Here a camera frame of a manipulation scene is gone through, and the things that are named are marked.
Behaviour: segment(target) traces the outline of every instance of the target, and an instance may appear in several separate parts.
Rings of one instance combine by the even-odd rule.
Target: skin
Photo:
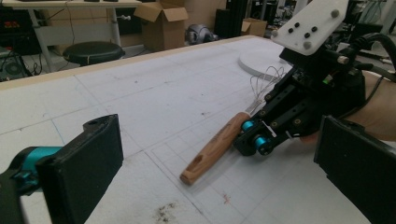
[[[363,71],[368,96],[379,76]],[[365,128],[371,136],[384,140],[396,141],[396,83],[383,79],[371,101],[361,110],[346,118]],[[318,133],[300,138],[307,144],[318,141]]]

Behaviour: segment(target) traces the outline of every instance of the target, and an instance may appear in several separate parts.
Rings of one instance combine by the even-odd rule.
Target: chair
[[[115,61],[125,54],[120,46],[105,41],[89,41],[74,44],[64,50],[64,59],[86,66]]]

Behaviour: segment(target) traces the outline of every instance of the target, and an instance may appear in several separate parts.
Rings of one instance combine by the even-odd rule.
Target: table surface
[[[26,147],[63,146],[119,114],[125,160],[87,223],[369,223],[298,139],[268,157],[230,148],[193,186],[178,179],[251,103],[238,59],[257,49],[275,61],[282,50],[245,36],[0,83],[0,171]],[[50,223],[42,193],[22,201],[31,223]]]
[[[19,1],[3,0],[4,7],[13,7],[15,9],[46,9],[46,8],[91,8],[91,7],[137,7],[141,2],[136,0],[119,0],[118,2],[84,2],[84,0],[72,1]]]

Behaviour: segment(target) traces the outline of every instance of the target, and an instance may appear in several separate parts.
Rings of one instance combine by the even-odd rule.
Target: desk
[[[63,146],[84,122],[117,113],[125,161],[87,223],[369,223],[298,139],[269,157],[231,148],[193,186],[179,181],[251,103],[238,58],[256,49],[274,60],[282,50],[244,36],[0,83],[0,172],[25,147]],[[31,223],[50,223],[41,193],[22,201]]]
[[[117,23],[116,7],[137,7],[140,4],[136,0],[119,0],[119,2],[84,2],[83,0],[73,1],[37,1],[22,2],[19,0],[3,0],[3,6],[14,9],[27,9],[35,29],[40,48],[46,59],[50,72],[55,72],[56,68],[50,58],[48,46],[70,44],[75,38],[75,42],[84,42],[90,40],[109,40],[112,38],[116,44],[120,45],[119,26]],[[49,8],[111,8],[112,18],[110,23],[89,24],[89,25],[71,25],[69,26],[40,26],[35,17],[35,9]]]

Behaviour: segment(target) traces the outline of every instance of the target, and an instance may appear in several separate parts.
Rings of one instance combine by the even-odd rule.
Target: stool
[[[70,63],[86,66],[120,59],[125,52],[116,44],[90,41],[72,45],[64,50],[64,59]]]

